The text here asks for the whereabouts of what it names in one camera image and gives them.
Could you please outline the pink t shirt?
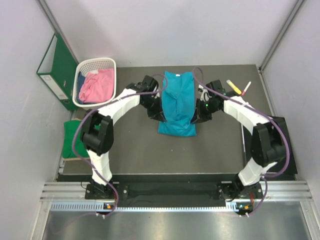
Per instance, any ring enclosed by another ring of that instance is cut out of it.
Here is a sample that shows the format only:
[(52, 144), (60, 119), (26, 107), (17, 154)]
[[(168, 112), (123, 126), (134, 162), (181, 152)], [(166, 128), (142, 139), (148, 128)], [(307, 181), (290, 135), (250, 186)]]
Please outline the pink t shirt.
[(115, 70), (99, 69), (97, 73), (89, 72), (79, 93), (79, 99), (85, 104), (104, 103), (114, 94)]

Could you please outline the teal t shirt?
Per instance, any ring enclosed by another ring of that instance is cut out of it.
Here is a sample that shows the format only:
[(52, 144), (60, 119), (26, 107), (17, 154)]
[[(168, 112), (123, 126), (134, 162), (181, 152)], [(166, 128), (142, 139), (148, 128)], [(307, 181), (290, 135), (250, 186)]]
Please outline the teal t shirt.
[(195, 113), (195, 83), (191, 72), (164, 72), (161, 101), (165, 122), (160, 122), (158, 133), (175, 137), (194, 137), (196, 125), (191, 123)]

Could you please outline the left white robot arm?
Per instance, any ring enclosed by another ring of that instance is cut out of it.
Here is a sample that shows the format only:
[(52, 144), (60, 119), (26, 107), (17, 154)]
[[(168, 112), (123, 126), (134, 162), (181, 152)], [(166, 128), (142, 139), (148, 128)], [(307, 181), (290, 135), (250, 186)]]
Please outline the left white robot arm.
[(150, 119), (165, 122), (161, 91), (158, 81), (146, 75), (143, 81), (126, 86), (108, 104), (93, 112), (87, 111), (79, 135), (92, 165), (92, 180), (86, 187), (86, 199), (109, 199), (116, 196), (109, 160), (109, 151), (114, 143), (114, 125), (129, 110), (139, 105), (146, 109)]

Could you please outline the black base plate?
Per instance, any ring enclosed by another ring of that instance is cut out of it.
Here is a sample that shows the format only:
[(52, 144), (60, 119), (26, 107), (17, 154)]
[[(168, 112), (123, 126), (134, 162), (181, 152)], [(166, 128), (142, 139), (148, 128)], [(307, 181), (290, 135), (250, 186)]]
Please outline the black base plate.
[(260, 185), (236, 195), (229, 182), (120, 182), (114, 187), (118, 208), (224, 207), (228, 199), (263, 196)]

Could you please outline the white laundry basket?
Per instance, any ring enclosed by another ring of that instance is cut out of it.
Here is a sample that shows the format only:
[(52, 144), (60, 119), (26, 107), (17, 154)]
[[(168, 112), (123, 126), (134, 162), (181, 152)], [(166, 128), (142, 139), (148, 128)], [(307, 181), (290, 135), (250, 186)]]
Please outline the white laundry basket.
[(83, 109), (100, 107), (116, 96), (116, 62), (109, 57), (80, 62), (75, 71), (72, 101)]

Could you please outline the pink white marker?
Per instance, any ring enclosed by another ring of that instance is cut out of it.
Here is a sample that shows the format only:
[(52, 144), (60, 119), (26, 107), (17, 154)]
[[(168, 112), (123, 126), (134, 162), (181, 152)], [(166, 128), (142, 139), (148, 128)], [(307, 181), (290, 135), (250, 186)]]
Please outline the pink white marker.
[(251, 86), (251, 84), (252, 84), (251, 81), (249, 81), (249, 82), (247, 83), (247, 85), (245, 86), (244, 90), (243, 90), (242, 93), (241, 93), (241, 96), (244, 96), (244, 95), (246, 94), (246, 92), (248, 91), (248, 89), (249, 89), (249, 87)]

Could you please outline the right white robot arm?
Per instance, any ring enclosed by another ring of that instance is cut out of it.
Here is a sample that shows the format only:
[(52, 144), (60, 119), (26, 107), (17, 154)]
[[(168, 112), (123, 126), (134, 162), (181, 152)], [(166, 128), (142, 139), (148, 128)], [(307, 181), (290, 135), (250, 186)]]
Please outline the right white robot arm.
[(262, 176), (282, 160), (290, 158), (285, 136), (285, 120), (260, 113), (234, 91), (225, 91), (219, 80), (199, 85), (192, 124), (210, 121), (212, 114), (222, 111), (237, 120), (251, 135), (250, 159), (235, 176), (229, 189), (221, 189), (221, 197), (232, 201), (245, 198)]

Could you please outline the navy blue t shirt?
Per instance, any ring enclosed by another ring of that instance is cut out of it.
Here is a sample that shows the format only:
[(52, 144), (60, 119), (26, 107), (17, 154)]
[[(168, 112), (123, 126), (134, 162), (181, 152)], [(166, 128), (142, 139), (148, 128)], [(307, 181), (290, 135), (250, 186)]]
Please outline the navy blue t shirt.
[(79, 104), (83, 104), (83, 102), (80, 100), (80, 90), (85, 82), (86, 77), (82, 75), (81, 72), (78, 73), (77, 77), (77, 83), (76, 83), (76, 100)]

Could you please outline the yellow highlighter marker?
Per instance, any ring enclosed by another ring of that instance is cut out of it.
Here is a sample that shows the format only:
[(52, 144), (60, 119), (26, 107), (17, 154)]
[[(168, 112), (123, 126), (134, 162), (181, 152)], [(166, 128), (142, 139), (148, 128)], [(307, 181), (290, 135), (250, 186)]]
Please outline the yellow highlighter marker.
[(231, 81), (231, 80), (227, 80), (226, 83), (231, 87), (231, 89), (237, 94), (237, 95), (241, 95), (242, 91)]

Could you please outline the black board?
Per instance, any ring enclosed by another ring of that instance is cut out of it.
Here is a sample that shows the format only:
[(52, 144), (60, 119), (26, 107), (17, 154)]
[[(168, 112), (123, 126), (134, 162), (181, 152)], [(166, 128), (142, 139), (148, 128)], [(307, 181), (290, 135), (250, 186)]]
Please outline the black board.
[[(286, 120), (283, 117), (274, 117), (273, 121), (280, 128), (287, 140), (289, 148), (289, 164), (284, 171), (287, 175), (297, 174), (289, 131)], [(259, 123), (250, 133), (245, 127), (243, 129), (246, 160), (253, 160), (262, 167), (275, 164), (269, 170), (272, 173), (279, 172), (286, 163), (286, 147), (278, 130), (270, 123)]]

